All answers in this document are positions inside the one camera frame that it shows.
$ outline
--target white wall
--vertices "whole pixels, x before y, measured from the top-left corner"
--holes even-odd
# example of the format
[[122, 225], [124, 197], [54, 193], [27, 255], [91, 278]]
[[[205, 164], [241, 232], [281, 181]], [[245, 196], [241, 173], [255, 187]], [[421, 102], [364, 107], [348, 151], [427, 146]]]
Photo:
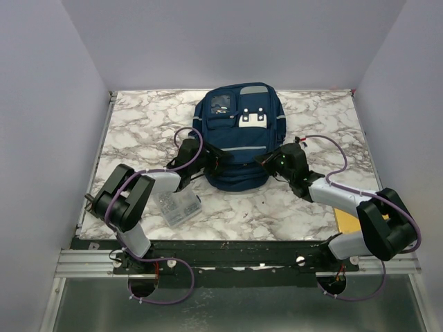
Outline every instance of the white wall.
[[107, 86], [355, 88], [404, 0], [62, 0]]
[[58, 0], [0, 11], [0, 326], [38, 331], [109, 94]]
[[408, 0], [356, 92], [383, 185], [423, 233], [419, 261], [443, 326], [443, 1]]

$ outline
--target backpack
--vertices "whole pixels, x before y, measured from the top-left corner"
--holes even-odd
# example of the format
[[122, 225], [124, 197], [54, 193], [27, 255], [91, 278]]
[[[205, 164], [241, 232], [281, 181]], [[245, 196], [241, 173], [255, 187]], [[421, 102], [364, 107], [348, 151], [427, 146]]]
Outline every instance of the backpack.
[[208, 182], [227, 192], [241, 192], [266, 183], [269, 175], [254, 157], [279, 147], [286, 136], [286, 118], [273, 87], [246, 83], [209, 91], [195, 107], [192, 126], [205, 142], [232, 154], [223, 159]]

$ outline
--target blue bag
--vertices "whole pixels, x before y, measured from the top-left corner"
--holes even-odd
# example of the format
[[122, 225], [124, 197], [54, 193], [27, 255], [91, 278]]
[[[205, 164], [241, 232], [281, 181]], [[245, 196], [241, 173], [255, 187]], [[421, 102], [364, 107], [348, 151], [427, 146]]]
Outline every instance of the blue bag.
[[254, 156], [279, 147], [286, 136], [286, 118], [275, 90], [264, 83], [246, 83], [208, 92], [195, 107], [192, 126], [203, 139], [233, 157], [224, 171], [206, 178], [214, 187], [241, 192], [266, 183], [268, 175]]

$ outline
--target reflective strip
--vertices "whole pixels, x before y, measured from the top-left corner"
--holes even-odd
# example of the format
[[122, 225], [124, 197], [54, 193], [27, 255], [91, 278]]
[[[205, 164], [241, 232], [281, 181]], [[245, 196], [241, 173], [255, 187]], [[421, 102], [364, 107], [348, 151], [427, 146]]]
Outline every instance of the reflective strip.
[[266, 147], [227, 147], [225, 149], [221, 149], [223, 151], [237, 151], [237, 150], [261, 150], [266, 149]]

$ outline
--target marble tabletop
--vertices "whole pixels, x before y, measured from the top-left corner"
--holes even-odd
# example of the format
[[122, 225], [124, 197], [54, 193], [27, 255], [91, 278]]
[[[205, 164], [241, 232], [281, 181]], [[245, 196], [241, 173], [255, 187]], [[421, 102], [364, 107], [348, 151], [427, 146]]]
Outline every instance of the marble tabletop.
[[[121, 91], [118, 93], [92, 194], [96, 194], [114, 168], [124, 163], [135, 170], [164, 167], [177, 150], [174, 132], [192, 125], [194, 107], [207, 91]], [[336, 181], [377, 190], [365, 140], [349, 91], [278, 91], [287, 117], [286, 141], [321, 133], [345, 150], [349, 169]], [[327, 173], [343, 159], [335, 146], [309, 139], [305, 149], [311, 169]], [[150, 239], [185, 240], [308, 240], [326, 239], [337, 232], [331, 207], [308, 203], [294, 196], [286, 183], [270, 178], [265, 185], [240, 193], [223, 192], [204, 178], [191, 185], [202, 202], [202, 213], [170, 228], [153, 200], [142, 216]], [[112, 231], [88, 212], [81, 239], [111, 239]]]

